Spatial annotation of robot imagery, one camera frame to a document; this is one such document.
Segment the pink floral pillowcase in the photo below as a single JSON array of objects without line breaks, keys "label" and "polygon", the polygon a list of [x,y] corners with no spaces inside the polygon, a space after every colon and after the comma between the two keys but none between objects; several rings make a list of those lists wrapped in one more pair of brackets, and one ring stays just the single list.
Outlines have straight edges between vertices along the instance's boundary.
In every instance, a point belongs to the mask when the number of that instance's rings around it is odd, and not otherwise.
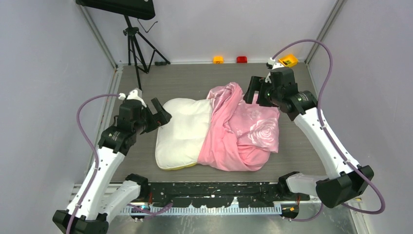
[{"label": "pink floral pillowcase", "polygon": [[279,151],[279,118],[276,107],[247,104],[239,84],[212,88],[209,129],[198,163],[223,171],[257,171]]}]

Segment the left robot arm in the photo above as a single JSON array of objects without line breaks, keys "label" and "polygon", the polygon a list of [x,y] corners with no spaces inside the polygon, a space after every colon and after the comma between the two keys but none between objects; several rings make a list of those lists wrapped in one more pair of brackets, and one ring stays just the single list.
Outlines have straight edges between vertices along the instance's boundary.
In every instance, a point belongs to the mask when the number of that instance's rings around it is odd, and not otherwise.
[{"label": "left robot arm", "polygon": [[148,179],[128,175],[121,186],[108,197],[104,194],[138,135],[149,133],[169,123],[168,113],[157,98],[151,100],[153,114],[138,97],[128,95],[119,107],[114,124],[102,132],[93,150],[94,162],[76,196],[64,210],[57,210],[54,224],[64,234],[105,234],[112,220],[136,200],[145,201],[150,194]]}]

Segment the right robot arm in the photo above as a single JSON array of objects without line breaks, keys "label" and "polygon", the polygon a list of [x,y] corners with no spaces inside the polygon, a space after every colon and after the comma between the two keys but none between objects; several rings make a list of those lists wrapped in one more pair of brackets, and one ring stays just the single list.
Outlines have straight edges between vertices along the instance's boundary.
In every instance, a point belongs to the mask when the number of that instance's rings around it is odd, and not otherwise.
[{"label": "right robot arm", "polygon": [[244,95],[248,104],[277,107],[308,138],[325,168],[326,175],[291,172],[279,177],[278,194],[291,200],[296,194],[316,196],[328,208],[343,205],[364,193],[374,177],[369,166],[361,166],[328,126],[318,101],[310,91],[299,91],[291,68],[274,68],[269,76],[252,76]]}]

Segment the white yellow-edged pillow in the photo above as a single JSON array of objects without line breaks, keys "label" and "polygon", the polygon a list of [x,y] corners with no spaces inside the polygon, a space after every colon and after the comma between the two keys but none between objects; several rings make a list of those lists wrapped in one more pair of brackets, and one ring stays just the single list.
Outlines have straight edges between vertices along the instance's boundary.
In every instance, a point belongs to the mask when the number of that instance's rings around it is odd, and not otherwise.
[{"label": "white yellow-edged pillow", "polygon": [[196,165],[210,125],[210,100],[175,98],[163,107],[172,118],[157,132],[157,166],[169,171]]}]

